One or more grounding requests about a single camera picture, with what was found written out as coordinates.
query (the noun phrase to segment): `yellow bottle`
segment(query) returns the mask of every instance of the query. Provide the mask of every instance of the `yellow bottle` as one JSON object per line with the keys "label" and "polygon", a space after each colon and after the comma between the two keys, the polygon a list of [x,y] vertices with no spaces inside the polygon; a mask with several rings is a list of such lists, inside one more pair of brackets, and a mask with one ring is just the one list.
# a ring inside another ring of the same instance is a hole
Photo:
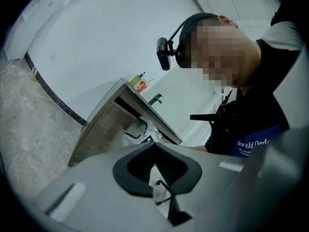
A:
{"label": "yellow bottle", "polygon": [[141,80],[141,78],[144,76],[145,72],[143,74],[137,75],[135,76],[131,81],[130,84],[134,87],[137,83],[139,83],[139,81]]}

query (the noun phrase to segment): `floor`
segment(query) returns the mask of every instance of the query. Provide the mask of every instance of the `floor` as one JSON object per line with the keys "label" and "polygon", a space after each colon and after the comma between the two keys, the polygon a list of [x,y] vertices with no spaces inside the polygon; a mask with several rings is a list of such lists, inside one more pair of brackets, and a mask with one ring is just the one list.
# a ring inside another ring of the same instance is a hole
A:
{"label": "floor", "polygon": [[[8,64],[1,51],[0,72]],[[24,59],[0,73],[0,152],[17,193],[33,199],[65,173],[81,128],[45,93]]]}

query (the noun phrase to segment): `neck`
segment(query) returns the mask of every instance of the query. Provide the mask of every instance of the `neck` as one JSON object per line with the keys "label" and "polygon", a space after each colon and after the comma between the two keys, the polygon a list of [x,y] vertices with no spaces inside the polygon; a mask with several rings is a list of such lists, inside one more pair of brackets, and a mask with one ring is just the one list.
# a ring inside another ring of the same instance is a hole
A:
{"label": "neck", "polygon": [[240,92],[242,96],[248,93],[248,91],[253,87],[254,84],[254,78],[256,76],[257,70],[260,66],[261,62],[261,49],[260,46],[258,45],[257,42],[254,42],[254,49],[255,49],[255,54],[254,57],[252,58],[251,64],[248,66],[251,66],[250,68],[250,73],[249,73],[249,78],[246,80],[246,82],[239,87]]}

